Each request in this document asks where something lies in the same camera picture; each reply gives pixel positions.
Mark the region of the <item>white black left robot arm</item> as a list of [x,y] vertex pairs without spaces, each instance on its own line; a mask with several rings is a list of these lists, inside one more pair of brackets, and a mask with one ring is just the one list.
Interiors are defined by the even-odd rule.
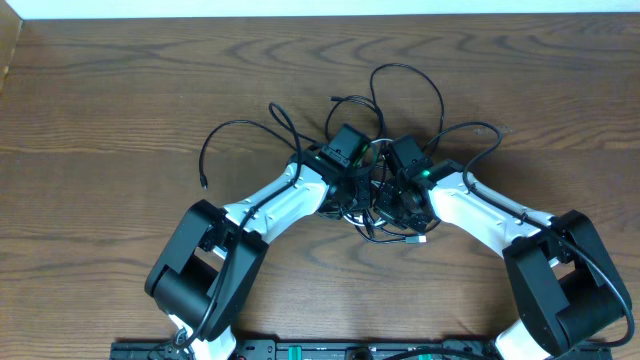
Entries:
[[231,324],[270,244],[306,216],[339,220],[369,204],[362,160],[371,147],[345,125],[329,143],[297,150],[282,175],[246,199],[222,208],[201,200],[187,210],[144,285],[178,328],[163,357],[230,357]]

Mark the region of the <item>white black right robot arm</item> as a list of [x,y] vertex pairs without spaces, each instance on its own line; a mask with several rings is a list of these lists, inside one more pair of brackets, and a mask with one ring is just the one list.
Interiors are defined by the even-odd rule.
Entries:
[[420,233],[431,220],[454,225],[504,260],[519,318],[494,340],[500,358],[602,349],[598,332],[621,318],[634,324],[629,292],[586,215],[523,206],[454,161],[434,164],[410,135],[382,156],[392,178],[375,203],[381,217]]

